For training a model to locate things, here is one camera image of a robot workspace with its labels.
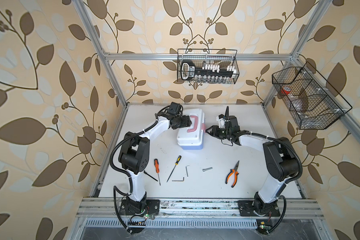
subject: floral wallpaper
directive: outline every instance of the floral wallpaper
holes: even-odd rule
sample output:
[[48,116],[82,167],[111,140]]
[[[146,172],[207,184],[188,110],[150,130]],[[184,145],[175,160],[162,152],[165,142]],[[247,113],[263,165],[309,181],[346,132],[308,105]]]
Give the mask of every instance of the floral wallpaper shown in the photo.
[[[310,62],[353,106],[360,123],[360,0],[334,0],[300,57]],[[298,152],[309,198],[317,199],[334,237],[360,240],[360,144],[340,121],[326,130],[298,130],[282,100],[268,112],[279,136]]]
[[193,83],[177,79],[173,61],[111,62],[130,103],[261,103],[271,88],[280,61],[238,61],[236,84]]
[[0,239],[70,231],[121,112],[103,69],[71,1],[0,1]]
[[102,47],[111,53],[169,53],[170,48],[290,53],[318,1],[84,0],[84,3]]

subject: white tabletop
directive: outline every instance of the white tabletop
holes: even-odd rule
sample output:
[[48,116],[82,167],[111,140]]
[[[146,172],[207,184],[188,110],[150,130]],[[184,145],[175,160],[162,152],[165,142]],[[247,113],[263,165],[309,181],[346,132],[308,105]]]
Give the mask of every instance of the white tabletop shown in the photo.
[[[272,129],[260,105],[229,105],[230,115],[237,117],[240,129],[257,132],[274,137]],[[127,132],[138,132],[146,128],[154,119],[163,106],[159,105],[132,105],[129,107],[125,121],[117,142],[120,142]],[[218,125],[216,116],[225,113],[226,105],[185,105],[184,109],[201,108],[205,113],[206,128]],[[232,147],[221,144],[217,138],[208,134],[204,135],[204,147],[202,150],[183,150],[177,145],[177,130],[168,129],[159,137],[150,142],[149,163],[145,171],[157,178],[154,159],[159,161],[160,181],[151,179],[144,174],[145,190],[150,198],[253,198],[254,194],[261,189],[268,175],[265,165],[264,152],[246,146],[234,144]],[[182,158],[176,166],[169,181],[177,157]],[[238,180],[234,188],[231,188],[233,176],[228,184],[225,178],[240,161],[238,168]],[[205,172],[202,169],[212,167]],[[113,197],[113,186],[123,192],[129,191],[129,182],[125,174],[108,168],[99,197]],[[301,198],[295,182],[291,182],[283,190],[287,198]]]

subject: screwdriver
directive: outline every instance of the screwdriver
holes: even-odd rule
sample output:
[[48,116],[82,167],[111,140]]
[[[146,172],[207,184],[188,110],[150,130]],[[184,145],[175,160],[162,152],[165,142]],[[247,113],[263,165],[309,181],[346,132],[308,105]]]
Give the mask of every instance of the screwdriver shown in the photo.
[[179,157],[177,158],[177,161],[175,162],[175,166],[173,167],[172,172],[171,172],[171,174],[170,174],[169,177],[168,177],[168,180],[169,180],[169,178],[171,177],[171,175],[172,175],[173,171],[175,170],[175,167],[176,167],[177,164],[179,163],[180,159],[181,159],[181,156],[179,156]]
[[160,172],[160,170],[158,169],[158,160],[157,160],[157,158],[155,158],[155,167],[156,167],[156,172],[157,172],[157,176],[158,176],[158,184],[160,184],[160,186],[161,186],[160,176],[158,175],[158,173]]

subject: wire basket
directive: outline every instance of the wire basket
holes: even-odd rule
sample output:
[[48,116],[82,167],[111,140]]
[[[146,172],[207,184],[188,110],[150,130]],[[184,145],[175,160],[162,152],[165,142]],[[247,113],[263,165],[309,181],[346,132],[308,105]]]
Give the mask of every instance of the wire basket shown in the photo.
[[[349,102],[312,65],[289,67],[272,74],[272,84],[299,129],[323,130],[352,109]],[[326,88],[312,77],[312,70],[326,82]],[[343,108],[341,101],[347,105]]]
[[179,83],[235,84],[239,77],[236,61],[237,50],[178,49],[177,81]]

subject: black mounting plate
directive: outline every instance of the black mounting plate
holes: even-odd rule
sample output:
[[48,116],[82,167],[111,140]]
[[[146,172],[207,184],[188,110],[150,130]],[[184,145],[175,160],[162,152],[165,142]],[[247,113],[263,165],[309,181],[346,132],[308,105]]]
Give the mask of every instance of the black mounting plate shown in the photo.
[[[237,201],[239,206],[240,216],[241,217],[258,217],[259,215],[255,214],[253,210],[246,210],[245,206],[252,206],[253,200],[240,200]],[[279,217],[280,211],[276,208],[271,208],[271,217]]]
[[[159,212],[159,208],[160,208],[160,200],[158,199],[147,199],[146,200],[146,204],[149,208],[148,210],[148,214],[152,215],[152,214],[156,214]],[[127,204],[127,200],[124,199],[121,201],[121,206],[120,206],[120,212],[124,212],[125,211],[125,216],[133,216],[134,214],[129,212],[128,210],[128,204]]]

